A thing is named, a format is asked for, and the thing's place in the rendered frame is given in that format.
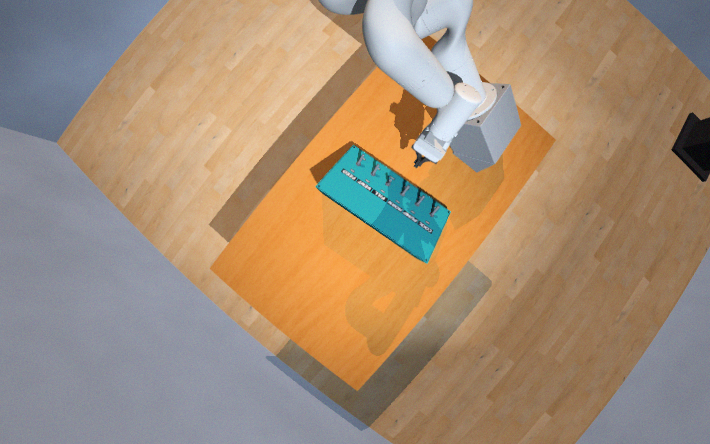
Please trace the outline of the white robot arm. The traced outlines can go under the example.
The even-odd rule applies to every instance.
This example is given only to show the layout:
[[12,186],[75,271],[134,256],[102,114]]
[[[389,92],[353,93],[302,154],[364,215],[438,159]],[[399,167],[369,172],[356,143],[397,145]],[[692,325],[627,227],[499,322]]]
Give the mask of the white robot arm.
[[[376,66],[420,102],[437,108],[431,131],[416,142],[437,159],[467,120],[495,103],[496,89],[481,81],[466,41],[473,0],[318,1],[336,14],[364,13],[363,37]],[[421,39],[444,28],[430,51]]]

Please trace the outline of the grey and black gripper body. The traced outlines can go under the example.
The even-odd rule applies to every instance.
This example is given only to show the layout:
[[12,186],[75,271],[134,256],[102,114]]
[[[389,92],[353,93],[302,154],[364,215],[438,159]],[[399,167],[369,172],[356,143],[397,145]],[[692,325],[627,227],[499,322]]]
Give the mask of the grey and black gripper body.
[[[424,130],[420,133],[420,135],[422,135],[422,134],[423,134],[424,136],[425,136],[425,135],[426,135],[426,136],[428,135],[428,133],[430,132],[429,125],[430,125],[430,123],[424,128]],[[420,135],[419,135],[419,137],[420,137]],[[418,138],[416,139],[416,141],[417,141],[417,140],[418,140]],[[413,144],[413,148],[414,148],[416,151],[418,151],[419,153],[421,153],[422,155],[424,155],[425,157],[427,157],[428,159],[430,159],[430,160],[433,161],[433,162],[438,162],[438,161],[439,161],[437,158],[435,158],[434,156],[432,156],[431,154],[429,154],[428,152],[426,152],[425,150],[423,150],[422,148],[420,148],[418,145],[416,145],[416,141],[415,141],[415,143]],[[452,138],[451,138],[449,141],[446,141],[446,144],[444,145],[443,148],[447,150],[447,148],[448,148],[447,146],[450,145],[451,141],[452,141]]]

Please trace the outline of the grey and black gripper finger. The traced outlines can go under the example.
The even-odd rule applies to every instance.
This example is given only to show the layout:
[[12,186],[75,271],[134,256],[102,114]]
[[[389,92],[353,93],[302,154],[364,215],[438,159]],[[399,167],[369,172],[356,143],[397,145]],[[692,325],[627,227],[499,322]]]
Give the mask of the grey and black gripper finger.
[[434,164],[437,164],[437,162],[433,162],[430,159],[428,159],[427,157],[423,156],[415,168],[417,169],[418,166],[421,167],[421,165],[425,162],[432,162]]
[[411,146],[411,148],[415,151],[416,156],[417,156],[417,157],[416,157],[416,160],[414,161],[415,165],[413,166],[413,167],[416,167],[417,164],[419,163],[419,161],[421,160],[422,154],[419,153],[418,151],[416,151],[416,150],[413,148],[413,145]]

